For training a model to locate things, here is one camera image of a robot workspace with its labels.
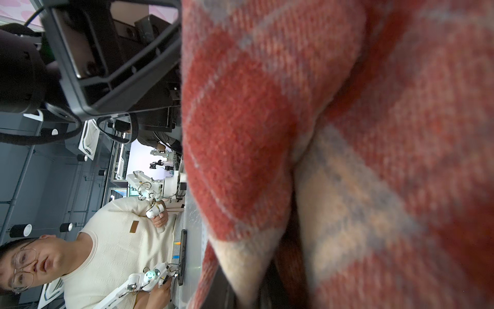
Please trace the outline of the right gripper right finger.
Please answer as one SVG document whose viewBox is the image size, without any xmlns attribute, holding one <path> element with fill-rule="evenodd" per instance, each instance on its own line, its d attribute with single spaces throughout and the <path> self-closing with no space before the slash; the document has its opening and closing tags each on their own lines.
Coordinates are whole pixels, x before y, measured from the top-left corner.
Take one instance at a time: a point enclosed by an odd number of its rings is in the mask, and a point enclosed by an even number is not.
<svg viewBox="0 0 494 309">
<path fill-rule="evenodd" d="M 292 309 L 288 294 L 281 281 L 279 272 L 274 264 L 270 263 L 260 289 L 261 309 Z"/>
</svg>

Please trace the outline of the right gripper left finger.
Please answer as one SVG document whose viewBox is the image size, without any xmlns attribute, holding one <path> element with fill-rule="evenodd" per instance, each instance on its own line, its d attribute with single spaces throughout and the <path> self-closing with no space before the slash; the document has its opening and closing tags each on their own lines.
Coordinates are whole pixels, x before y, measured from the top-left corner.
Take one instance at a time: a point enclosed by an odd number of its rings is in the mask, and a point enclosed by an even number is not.
<svg viewBox="0 0 494 309">
<path fill-rule="evenodd" d="M 216 270 L 200 309 L 235 309 L 235 292 L 221 267 Z"/>
</svg>

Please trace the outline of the red plaid skirt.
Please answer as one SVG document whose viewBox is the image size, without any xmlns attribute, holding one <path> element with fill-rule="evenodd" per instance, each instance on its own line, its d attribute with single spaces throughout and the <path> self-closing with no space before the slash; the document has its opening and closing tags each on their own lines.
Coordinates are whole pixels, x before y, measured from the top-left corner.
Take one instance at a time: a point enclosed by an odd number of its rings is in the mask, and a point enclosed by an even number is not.
<svg viewBox="0 0 494 309">
<path fill-rule="evenodd" d="M 493 307 L 493 2 L 291 1 L 293 308 Z"/>
</svg>

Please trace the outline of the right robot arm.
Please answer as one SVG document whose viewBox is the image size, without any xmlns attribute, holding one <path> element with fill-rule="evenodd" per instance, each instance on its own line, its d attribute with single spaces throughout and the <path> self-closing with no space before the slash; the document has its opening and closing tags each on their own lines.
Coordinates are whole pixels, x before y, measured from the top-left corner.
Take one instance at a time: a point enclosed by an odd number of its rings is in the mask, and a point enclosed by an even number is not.
<svg viewBox="0 0 494 309">
<path fill-rule="evenodd" d="M 254 307 L 291 214 L 289 131 L 295 114 L 274 76 L 291 1 L 158 1 L 178 18 L 129 55 L 110 1 L 45 1 L 41 21 L 58 66 L 49 91 L 36 49 L 15 37 L 1 47 L 1 73 L 20 85 L 7 113 L 39 108 L 76 123 L 132 120 L 141 100 L 181 67 L 181 111 L 189 188 L 208 233 L 193 305 L 222 274 L 238 305 Z"/>
</svg>

